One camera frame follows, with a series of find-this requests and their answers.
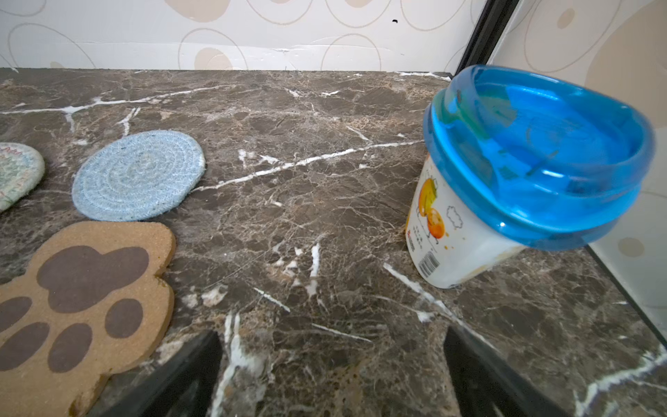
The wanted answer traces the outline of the cork paw print coaster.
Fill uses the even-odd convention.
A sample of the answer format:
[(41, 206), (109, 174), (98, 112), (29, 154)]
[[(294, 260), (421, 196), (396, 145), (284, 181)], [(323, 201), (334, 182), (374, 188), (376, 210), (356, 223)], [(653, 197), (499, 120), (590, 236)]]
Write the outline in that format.
[(159, 222), (78, 222), (1, 288), (1, 413), (83, 416), (112, 375), (146, 360), (174, 308)]

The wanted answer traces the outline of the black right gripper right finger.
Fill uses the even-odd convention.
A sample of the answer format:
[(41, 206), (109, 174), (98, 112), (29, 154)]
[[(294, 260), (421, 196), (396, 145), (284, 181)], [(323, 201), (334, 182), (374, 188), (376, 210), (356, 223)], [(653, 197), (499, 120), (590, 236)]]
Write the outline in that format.
[(444, 354), (463, 416), (568, 415), (463, 328), (448, 328)]

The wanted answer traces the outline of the blue woven round coaster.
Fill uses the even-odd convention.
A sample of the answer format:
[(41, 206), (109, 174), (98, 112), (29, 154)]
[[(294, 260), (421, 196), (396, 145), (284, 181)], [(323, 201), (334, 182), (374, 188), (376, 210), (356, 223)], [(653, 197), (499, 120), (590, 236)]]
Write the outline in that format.
[(137, 222), (176, 208), (206, 170), (196, 140), (173, 130), (126, 136), (97, 151), (81, 166), (72, 201), (86, 217)]

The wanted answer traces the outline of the multicolour woven round coaster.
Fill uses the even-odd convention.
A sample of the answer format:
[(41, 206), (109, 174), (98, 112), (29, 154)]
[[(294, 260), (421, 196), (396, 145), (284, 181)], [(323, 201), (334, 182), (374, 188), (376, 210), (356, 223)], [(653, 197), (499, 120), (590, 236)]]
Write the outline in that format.
[(17, 142), (1, 143), (1, 211), (36, 188), (43, 178), (42, 155), (30, 146)]

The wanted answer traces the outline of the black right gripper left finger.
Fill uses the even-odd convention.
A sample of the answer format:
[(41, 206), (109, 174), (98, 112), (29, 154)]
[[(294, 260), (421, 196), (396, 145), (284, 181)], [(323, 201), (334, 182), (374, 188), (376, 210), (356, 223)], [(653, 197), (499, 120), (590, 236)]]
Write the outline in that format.
[(129, 392), (106, 416), (167, 416), (183, 398), (187, 416), (204, 416), (217, 382), (222, 344), (214, 330), (188, 341), (161, 368)]

